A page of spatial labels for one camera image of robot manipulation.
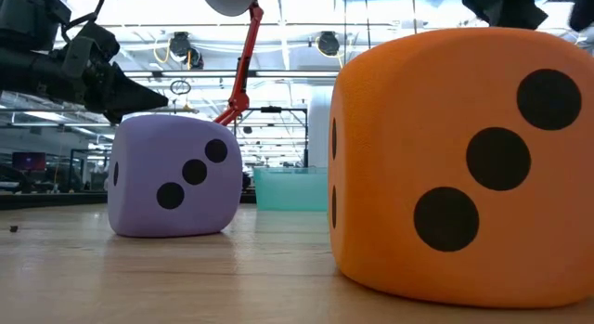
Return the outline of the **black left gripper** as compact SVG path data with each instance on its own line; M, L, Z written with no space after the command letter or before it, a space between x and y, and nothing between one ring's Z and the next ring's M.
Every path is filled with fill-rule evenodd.
M61 49L61 72L71 87L70 102L104 113L113 124L123 117L168 105L168 98L128 78L117 63L110 64L120 45L113 33L97 24L85 24ZM110 86L110 111L105 106Z

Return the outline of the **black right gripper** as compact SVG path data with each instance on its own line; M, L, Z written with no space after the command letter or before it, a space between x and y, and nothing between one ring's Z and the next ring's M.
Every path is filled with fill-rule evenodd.
M462 4L490 27L536 30L549 16L535 0L462 0Z

